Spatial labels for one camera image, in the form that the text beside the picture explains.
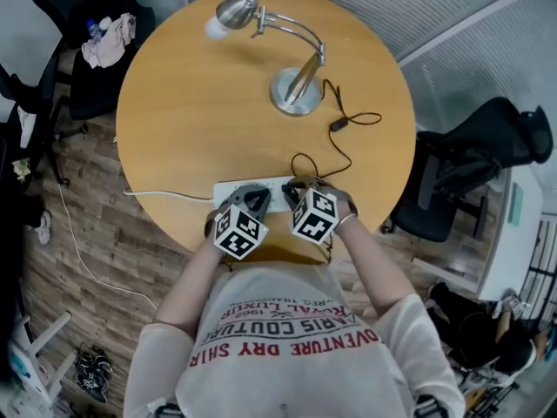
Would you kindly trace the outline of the person's right forearm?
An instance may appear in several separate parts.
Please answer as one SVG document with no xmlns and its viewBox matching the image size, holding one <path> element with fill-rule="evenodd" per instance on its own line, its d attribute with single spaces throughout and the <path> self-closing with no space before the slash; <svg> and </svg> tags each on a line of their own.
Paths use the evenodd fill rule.
<svg viewBox="0 0 557 418">
<path fill-rule="evenodd" d="M 391 260 L 357 216 L 345 218 L 336 229 L 336 234 L 348 251 L 379 317 L 400 300 L 415 293 L 404 271 Z"/>
</svg>

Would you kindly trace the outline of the round wooden table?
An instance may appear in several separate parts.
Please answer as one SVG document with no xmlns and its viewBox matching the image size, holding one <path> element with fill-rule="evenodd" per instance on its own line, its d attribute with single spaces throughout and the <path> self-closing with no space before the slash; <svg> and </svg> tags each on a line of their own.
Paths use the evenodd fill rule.
<svg viewBox="0 0 557 418">
<path fill-rule="evenodd" d="M 220 181 L 317 172 L 352 195 L 377 229 L 412 168 L 413 102 L 390 51 L 350 11 L 329 0 L 259 0 L 325 43 L 327 94 L 291 117 L 270 99 L 272 78 L 303 65 L 312 48 L 256 24 L 221 40 L 205 24 L 223 0 L 197 0 L 160 24 L 134 57 L 117 104 L 117 149 L 130 188 L 153 221 L 188 250 L 204 238 Z"/>
</svg>

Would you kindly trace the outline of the white power strip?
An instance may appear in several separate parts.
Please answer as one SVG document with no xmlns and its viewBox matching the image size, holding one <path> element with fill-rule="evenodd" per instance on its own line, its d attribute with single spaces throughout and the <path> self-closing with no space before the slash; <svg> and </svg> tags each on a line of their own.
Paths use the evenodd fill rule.
<svg viewBox="0 0 557 418">
<path fill-rule="evenodd" d="M 271 202 L 268 213 L 290 211 L 283 192 L 282 186 L 286 185 L 294 176 L 270 177 L 262 179 L 244 179 L 218 182 L 213 186 L 213 206 L 219 207 L 235 190 L 247 185 L 261 185 L 271 192 Z"/>
</svg>

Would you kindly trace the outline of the clear water bottle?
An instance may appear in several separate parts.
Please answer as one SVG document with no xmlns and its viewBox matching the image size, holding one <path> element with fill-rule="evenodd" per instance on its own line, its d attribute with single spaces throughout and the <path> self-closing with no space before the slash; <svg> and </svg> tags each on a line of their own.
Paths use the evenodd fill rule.
<svg viewBox="0 0 557 418">
<path fill-rule="evenodd" d="M 111 23 L 112 19 L 110 17 L 104 17 L 100 21 L 93 18 L 86 20 L 86 28 L 92 43 L 98 43 L 103 38 Z"/>
</svg>

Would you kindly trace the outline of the black bag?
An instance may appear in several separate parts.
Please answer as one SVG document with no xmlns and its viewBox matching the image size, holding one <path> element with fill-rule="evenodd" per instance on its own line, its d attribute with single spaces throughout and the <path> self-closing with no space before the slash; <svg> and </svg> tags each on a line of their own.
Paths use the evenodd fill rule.
<svg viewBox="0 0 557 418">
<path fill-rule="evenodd" d="M 467 369 L 490 367 L 515 375 L 537 358 L 534 339 L 511 311 L 494 318 L 486 308 L 454 291 L 444 282 L 432 285 L 426 310 L 440 340 L 453 358 Z"/>
</svg>

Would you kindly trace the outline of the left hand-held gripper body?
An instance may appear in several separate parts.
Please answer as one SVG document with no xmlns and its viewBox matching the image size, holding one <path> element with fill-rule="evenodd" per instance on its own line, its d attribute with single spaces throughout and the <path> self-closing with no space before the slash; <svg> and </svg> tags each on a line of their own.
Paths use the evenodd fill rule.
<svg viewBox="0 0 557 418">
<path fill-rule="evenodd" d="M 264 220 L 271 199 L 271 191 L 263 185 L 250 184 L 236 189 L 214 211 L 213 244 L 236 260 L 245 258 L 269 231 Z"/>
</svg>

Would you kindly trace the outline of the person's white printed shirt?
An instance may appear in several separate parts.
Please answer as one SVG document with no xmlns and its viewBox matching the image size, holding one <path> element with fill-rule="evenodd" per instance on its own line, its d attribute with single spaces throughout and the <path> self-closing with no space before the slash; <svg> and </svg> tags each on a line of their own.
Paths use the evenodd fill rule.
<svg viewBox="0 0 557 418">
<path fill-rule="evenodd" d="M 413 418 L 424 396 L 466 405 L 420 297 L 366 324 L 324 266 L 245 263 L 219 277 L 191 337 L 143 328 L 124 418 Z"/>
</svg>

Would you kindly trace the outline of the crumpled pale cloth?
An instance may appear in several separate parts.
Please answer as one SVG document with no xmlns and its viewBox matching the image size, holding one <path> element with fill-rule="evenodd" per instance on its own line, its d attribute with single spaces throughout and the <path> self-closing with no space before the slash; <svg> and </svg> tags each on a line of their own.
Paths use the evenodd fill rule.
<svg viewBox="0 0 557 418">
<path fill-rule="evenodd" d="M 112 19 L 106 34 L 98 43 L 89 39 L 81 46 L 85 62 L 92 68 L 108 68 L 116 64 L 124 55 L 126 47 L 136 37 L 136 18 L 130 13 L 123 13 Z"/>
</svg>

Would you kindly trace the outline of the white rack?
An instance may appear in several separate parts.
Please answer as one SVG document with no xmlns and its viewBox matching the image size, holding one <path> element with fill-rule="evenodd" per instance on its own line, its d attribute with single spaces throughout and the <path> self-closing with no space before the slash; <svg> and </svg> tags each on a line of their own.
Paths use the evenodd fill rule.
<svg viewBox="0 0 557 418">
<path fill-rule="evenodd" d="M 76 355 L 70 351 L 58 367 L 53 367 L 39 354 L 70 320 L 71 314 L 64 312 L 31 340 L 25 328 L 30 316 L 16 315 L 13 335 L 8 341 L 10 368 L 23 385 L 11 403 L 16 418 L 57 418 L 55 406 L 62 379 L 73 367 Z"/>
</svg>

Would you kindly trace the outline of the small flower bunch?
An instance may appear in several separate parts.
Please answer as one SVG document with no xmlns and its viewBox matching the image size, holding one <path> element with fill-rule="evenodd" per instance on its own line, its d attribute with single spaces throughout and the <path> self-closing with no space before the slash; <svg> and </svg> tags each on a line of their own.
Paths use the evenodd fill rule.
<svg viewBox="0 0 557 418">
<path fill-rule="evenodd" d="M 31 175 L 30 158 L 21 158 L 12 162 L 13 172 L 17 180 L 23 183 Z"/>
</svg>

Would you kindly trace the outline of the silver desk lamp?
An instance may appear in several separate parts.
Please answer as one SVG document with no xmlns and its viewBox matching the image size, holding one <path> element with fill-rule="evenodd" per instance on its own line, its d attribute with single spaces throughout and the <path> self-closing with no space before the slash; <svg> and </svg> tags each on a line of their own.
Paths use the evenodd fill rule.
<svg viewBox="0 0 557 418">
<path fill-rule="evenodd" d="M 270 99 L 277 110 L 290 116 L 305 116 L 315 111 L 323 98 L 317 72 L 325 66 L 325 43 L 300 21 L 273 13 L 258 0 L 223 0 L 215 15 L 205 24 L 205 35 L 223 39 L 232 31 L 256 24 L 253 38 L 268 30 L 277 30 L 303 40 L 313 48 L 313 54 L 301 68 L 284 68 L 270 84 Z"/>
</svg>

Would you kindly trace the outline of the black sandals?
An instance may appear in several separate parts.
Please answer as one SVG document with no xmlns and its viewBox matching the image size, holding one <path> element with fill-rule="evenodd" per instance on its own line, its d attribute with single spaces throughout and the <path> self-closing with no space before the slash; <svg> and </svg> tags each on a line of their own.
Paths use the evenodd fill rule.
<svg viewBox="0 0 557 418">
<path fill-rule="evenodd" d="M 97 345 L 87 346 L 82 342 L 75 351 L 74 379 L 77 385 L 95 401 L 107 404 L 114 364 Z"/>
</svg>

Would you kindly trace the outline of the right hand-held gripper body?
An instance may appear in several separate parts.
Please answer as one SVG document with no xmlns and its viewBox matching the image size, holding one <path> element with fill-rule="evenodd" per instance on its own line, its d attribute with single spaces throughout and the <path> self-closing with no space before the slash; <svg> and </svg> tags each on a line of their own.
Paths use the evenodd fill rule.
<svg viewBox="0 0 557 418">
<path fill-rule="evenodd" d="M 295 177 L 300 183 L 300 202 L 292 212 L 291 232 L 315 245 L 321 245 L 345 218 L 357 216 L 358 208 L 352 197 L 317 177 Z"/>
</svg>

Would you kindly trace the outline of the person's left forearm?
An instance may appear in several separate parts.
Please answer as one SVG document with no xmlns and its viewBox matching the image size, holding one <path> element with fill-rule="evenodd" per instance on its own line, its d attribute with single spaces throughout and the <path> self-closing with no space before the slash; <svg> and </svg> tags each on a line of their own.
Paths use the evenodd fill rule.
<svg viewBox="0 0 557 418">
<path fill-rule="evenodd" d="M 223 255 L 207 238 L 165 296 L 154 322 L 177 327 L 194 338 Z"/>
</svg>

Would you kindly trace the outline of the pale green booklet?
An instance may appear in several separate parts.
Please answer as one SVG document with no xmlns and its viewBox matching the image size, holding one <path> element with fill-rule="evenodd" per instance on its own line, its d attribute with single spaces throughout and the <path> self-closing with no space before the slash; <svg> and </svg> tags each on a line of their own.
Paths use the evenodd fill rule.
<svg viewBox="0 0 557 418">
<path fill-rule="evenodd" d="M 507 223 L 514 226 L 520 226 L 520 218 L 522 212 L 524 198 L 524 190 L 516 182 L 512 183 L 510 203 L 507 215 Z"/>
</svg>

